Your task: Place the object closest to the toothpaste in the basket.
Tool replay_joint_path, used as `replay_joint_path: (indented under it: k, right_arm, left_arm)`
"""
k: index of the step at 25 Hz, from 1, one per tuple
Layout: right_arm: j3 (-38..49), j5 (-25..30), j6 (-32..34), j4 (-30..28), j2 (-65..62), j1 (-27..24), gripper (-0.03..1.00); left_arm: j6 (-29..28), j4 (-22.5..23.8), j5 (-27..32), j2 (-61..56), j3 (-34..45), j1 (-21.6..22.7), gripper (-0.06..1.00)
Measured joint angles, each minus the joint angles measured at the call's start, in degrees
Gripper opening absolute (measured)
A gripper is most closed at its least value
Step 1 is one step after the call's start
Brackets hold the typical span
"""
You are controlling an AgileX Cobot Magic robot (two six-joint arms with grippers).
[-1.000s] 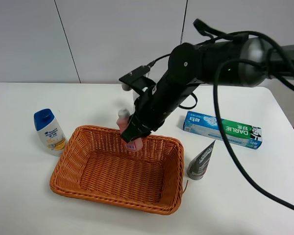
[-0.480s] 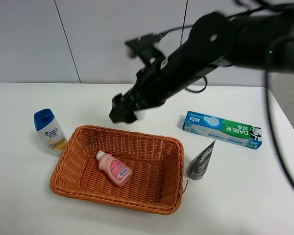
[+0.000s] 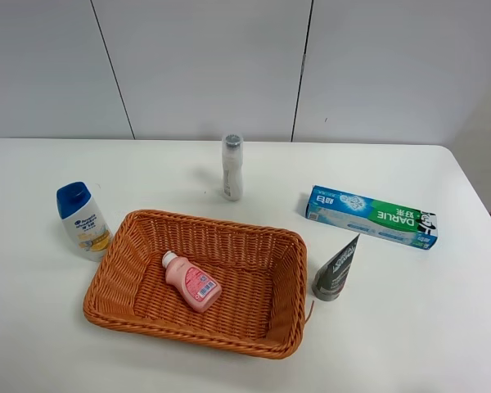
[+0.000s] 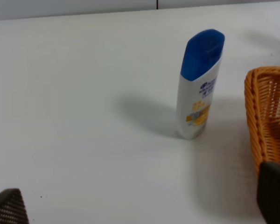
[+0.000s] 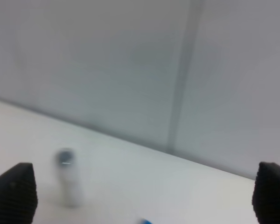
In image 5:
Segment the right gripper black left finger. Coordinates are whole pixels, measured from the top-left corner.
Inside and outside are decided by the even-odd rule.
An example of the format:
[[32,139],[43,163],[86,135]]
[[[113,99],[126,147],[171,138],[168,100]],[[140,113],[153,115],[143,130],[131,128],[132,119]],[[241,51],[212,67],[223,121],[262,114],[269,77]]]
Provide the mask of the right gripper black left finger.
[[32,163],[18,163],[0,175],[0,224],[31,224],[37,206]]

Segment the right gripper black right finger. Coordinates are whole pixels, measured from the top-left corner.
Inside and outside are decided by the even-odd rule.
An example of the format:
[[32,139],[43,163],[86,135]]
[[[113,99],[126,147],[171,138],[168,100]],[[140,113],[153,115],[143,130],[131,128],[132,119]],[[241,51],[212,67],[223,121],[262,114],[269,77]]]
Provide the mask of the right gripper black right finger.
[[280,165],[259,164],[252,205],[260,224],[280,224]]

